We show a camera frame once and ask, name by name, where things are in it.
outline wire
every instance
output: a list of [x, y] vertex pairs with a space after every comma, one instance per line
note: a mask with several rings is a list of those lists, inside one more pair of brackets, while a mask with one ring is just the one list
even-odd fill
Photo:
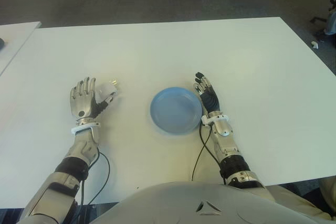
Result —
[[99, 151], [98, 147], [97, 147], [97, 151], [98, 151], [98, 156], [97, 156], [96, 160], [93, 161], [93, 163], [89, 166], [89, 169], [91, 169], [91, 167], [98, 161], [98, 159], [100, 157], [100, 151]]
[[85, 182], [85, 180], [82, 181], [82, 195], [81, 195], [81, 199], [80, 199], [80, 207], [82, 207], [83, 203], [84, 203], [84, 182]]
[[198, 154], [198, 157], [196, 159], [196, 162], [195, 162], [195, 165], [194, 165], [194, 169], [193, 169], [193, 175], [191, 176], [191, 181], [194, 180], [194, 174], [195, 174], [195, 170], [196, 170], [196, 166], [197, 166], [198, 160], [199, 160], [199, 158], [200, 158], [200, 156], [202, 154], [202, 151], [203, 151], [204, 147], [206, 146], [206, 143], [209, 141], [209, 138], [210, 138], [210, 135], [211, 135], [211, 131], [212, 131], [212, 128], [210, 129], [209, 136], [207, 137], [205, 143], [202, 146], [202, 149], [201, 149], [200, 153]]
[[191, 181], [194, 180], [194, 175], [195, 175], [196, 166], [197, 166], [198, 160], [199, 160], [199, 158], [200, 158], [200, 156], [201, 156], [201, 153], [202, 153], [202, 151], [203, 151], [204, 148], [206, 148], [206, 150], [209, 152], [209, 154], [211, 155], [211, 157], [215, 160], [215, 162], [217, 163], [217, 165], [219, 166], [219, 168], [221, 167], [220, 164], [219, 164], [219, 162], [218, 162], [218, 160], [217, 160], [216, 157], [214, 156], [214, 154], [212, 154], [212, 152], [211, 152], [211, 151], [209, 150], [209, 148], [206, 146], [206, 144], [207, 144], [207, 142], [209, 141], [209, 138], [210, 138], [210, 136], [211, 136], [212, 127], [210, 127], [209, 135], [208, 135], [206, 141], [204, 142], [204, 140], [203, 140], [203, 138], [202, 138], [202, 122], [200, 123], [199, 126], [200, 126], [200, 127], [199, 127], [199, 137], [200, 137], [200, 139], [201, 139], [201, 141], [202, 141], [202, 143], [203, 143], [203, 146], [202, 146], [202, 149], [200, 150], [200, 153], [198, 154], [198, 157], [197, 157], [197, 159], [196, 159], [195, 166], [194, 166], [194, 169], [193, 169], [193, 173], [192, 173], [192, 176], [191, 176]]
[[95, 198], [101, 193], [101, 191], [103, 191], [103, 189], [104, 189], [104, 187], [105, 187], [107, 181], [108, 181], [109, 178], [110, 178], [111, 166], [110, 166], [109, 159], [105, 156], [104, 153], [101, 153], [101, 152], [100, 152], [100, 154], [103, 155], [104, 158], [106, 159], [107, 164], [108, 164], [108, 166], [109, 166], [109, 172], [108, 172], [108, 174], [107, 174], [107, 178], [106, 178], [106, 180], [105, 180], [104, 185], [103, 185], [103, 186], [101, 187], [101, 189], [97, 192], [97, 194], [94, 196], [94, 198], [88, 203], [88, 205], [91, 204], [91, 203], [95, 200]]
[[[214, 154], [212, 154], [212, 152], [209, 150], [209, 148], [208, 148], [208, 147], [205, 145], [205, 143], [204, 143], [204, 140], [203, 140], [203, 138], [202, 138], [202, 134], [201, 134], [202, 123], [200, 123], [199, 126], [200, 126], [200, 127], [199, 127], [199, 137], [201, 138], [201, 141], [202, 141], [202, 143], [203, 143], [203, 146], [204, 146], [204, 147], [206, 148], [206, 150], [209, 152], [209, 154], [210, 154], [211, 157], [214, 159], [214, 161], [217, 163], [217, 165], [218, 165], [219, 167], [221, 167], [220, 163], [218, 162], [218, 160], [216, 159], [216, 157], [214, 156]], [[209, 132], [208, 139], [209, 139], [209, 137], [210, 137], [211, 131], [212, 131], [212, 127], [210, 127], [210, 132]]]
[[[104, 158], [106, 159], [107, 161], [107, 164], [109, 166], [109, 171], [108, 171], [108, 174], [107, 174], [107, 178], [105, 180], [105, 183], [103, 184], [103, 186], [101, 187], [101, 189], [97, 192], [97, 194], [93, 197], [92, 200], [90, 200], [90, 202], [88, 203], [91, 204], [95, 198], [101, 193], [101, 191], [105, 188], [105, 185], [107, 184], [107, 181], [109, 180], [110, 178], [110, 173], [111, 173], [111, 166], [110, 166], [110, 162], [109, 162], [109, 159], [99, 151], [99, 149], [97, 148], [98, 150], [98, 157], [97, 159], [89, 166], [89, 169], [98, 161], [99, 157], [100, 157], [100, 154], [104, 156]], [[72, 219], [72, 221], [70, 222], [70, 224], [72, 224], [74, 221], [78, 220], [78, 217], [82, 214], [84, 208], [83, 208], [83, 202], [84, 202], [84, 180], [82, 181], [82, 195], [81, 195], [81, 203], [80, 203], [80, 208], [79, 208], [79, 212], [78, 214]]]

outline white table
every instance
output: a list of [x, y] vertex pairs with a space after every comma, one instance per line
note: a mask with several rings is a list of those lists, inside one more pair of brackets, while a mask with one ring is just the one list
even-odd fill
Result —
[[0, 76], [32, 32], [40, 25], [40, 22], [29, 22], [0, 26], [0, 38], [5, 42], [5, 46], [0, 49]]
[[[265, 185], [336, 174], [336, 77], [280, 18], [43, 28], [0, 78], [0, 208], [24, 207], [72, 145], [69, 91], [86, 76], [120, 89], [101, 118], [112, 172], [96, 202], [189, 180], [198, 131], [163, 134], [149, 106], [164, 88], [192, 90], [198, 71]], [[102, 158], [90, 172], [85, 203], [106, 169]], [[206, 152], [195, 180], [222, 183]]]

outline silver metal arm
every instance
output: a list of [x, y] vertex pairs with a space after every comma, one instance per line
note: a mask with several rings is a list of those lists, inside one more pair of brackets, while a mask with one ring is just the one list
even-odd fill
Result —
[[226, 184], [238, 188], [264, 187], [255, 173], [251, 172], [233, 137], [228, 116], [220, 111], [219, 100], [210, 81], [202, 74], [196, 74], [194, 88], [201, 97], [208, 115], [202, 116], [204, 125], [212, 127], [211, 139], [221, 176]]
[[99, 127], [95, 118], [113, 100], [110, 94], [97, 104], [95, 78], [78, 82], [70, 92], [71, 112], [76, 118], [75, 142], [24, 209], [20, 224], [68, 222], [76, 210], [75, 196], [80, 182], [88, 177], [92, 162], [98, 156]]

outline white plastic bracket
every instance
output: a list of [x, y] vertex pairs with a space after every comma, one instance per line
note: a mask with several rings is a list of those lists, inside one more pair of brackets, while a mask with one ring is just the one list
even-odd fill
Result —
[[83, 131], [83, 130], [86, 130], [86, 129], [91, 129], [93, 141], [96, 144], [98, 144], [98, 140], [99, 140], [99, 130], [98, 130], [98, 128], [100, 128], [100, 123], [97, 123], [97, 122], [86, 123], [86, 124], [83, 124], [83, 125], [76, 126], [76, 127], [72, 128], [71, 133], [75, 135], [76, 132]]
[[208, 118], [206, 115], [204, 115], [201, 117], [201, 119], [202, 119], [202, 123], [205, 126], [209, 126], [210, 123], [214, 123], [216, 121], [221, 121], [221, 120], [225, 120], [226, 122], [229, 121], [229, 117], [227, 115], [216, 115], [216, 116], [213, 116], [212, 118]]

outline black joint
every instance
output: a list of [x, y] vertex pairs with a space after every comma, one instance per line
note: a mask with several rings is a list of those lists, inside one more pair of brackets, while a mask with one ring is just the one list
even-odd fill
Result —
[[237, 178], [233, 178], [228, 185], [240, 189], [263, 187], [263, 185], [258, 181], [254, 180], [254, 181], [239, 182]]
[[196, 77], [199, 78], [199, 79], [201, 79], [203, 76], [204, 76], [204, 74], [202, 74], [200, 72], [197, 72], [197, 74], [196, 74]]
[[71, 189], [65, 185], [54, 182], [54, 183], [51, 183], [48, 188], [54, 191], [58, 191], [59, 193], [62, 193], [65, 195], [75, 197], [78, 192], [79, 186], [75, 186], [73, 189]]
[[250, 168], [240, 155], [228, 156], [220, 163], [220, 173], [223, 179], [227, 179], [232, 174], [245, 170], [250, 170]]
[[56, 172], [67, 173], [75, 177], [79, 182], [87, 179], [89, 168], [84, 160], [77, 157], [66, 157], [56, 167]]

